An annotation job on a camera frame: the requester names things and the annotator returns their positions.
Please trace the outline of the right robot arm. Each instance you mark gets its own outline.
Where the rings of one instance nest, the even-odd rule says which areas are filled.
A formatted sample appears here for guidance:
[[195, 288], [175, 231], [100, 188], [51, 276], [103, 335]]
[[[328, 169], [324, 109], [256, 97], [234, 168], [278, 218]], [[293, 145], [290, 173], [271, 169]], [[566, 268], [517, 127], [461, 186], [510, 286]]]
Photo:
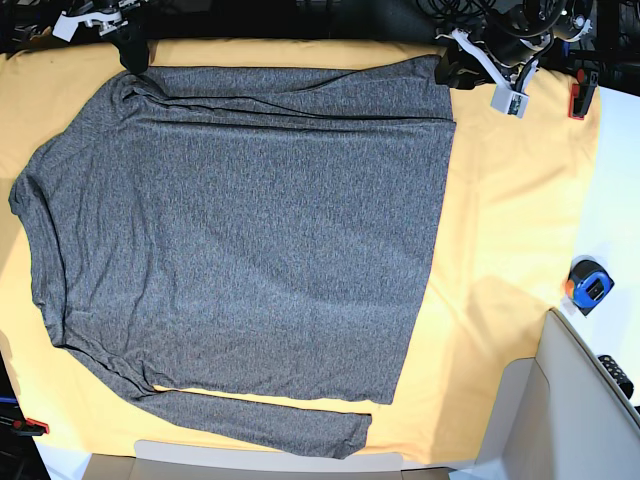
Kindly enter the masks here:
[[149, 67], [150, 51], [139, 10], [146, 1], [71, 1], [63, 9], [52, 34], [70, 42], [79, 27], [96, 29], [116, 47], [121, 65], [140, 75]]

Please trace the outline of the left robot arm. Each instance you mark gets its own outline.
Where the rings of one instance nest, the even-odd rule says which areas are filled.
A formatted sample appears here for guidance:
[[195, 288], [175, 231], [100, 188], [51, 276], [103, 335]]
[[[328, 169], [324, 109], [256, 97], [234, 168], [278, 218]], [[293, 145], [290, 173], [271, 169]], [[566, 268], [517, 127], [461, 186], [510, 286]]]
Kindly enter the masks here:
[[557, 41], [591, 31], [592, 1], [522, 1], [501, 12], [494, 1], [445, 1], [436, 37], [448, 46], [435, 79], [451, 89], [493, 83], [523, 94]]

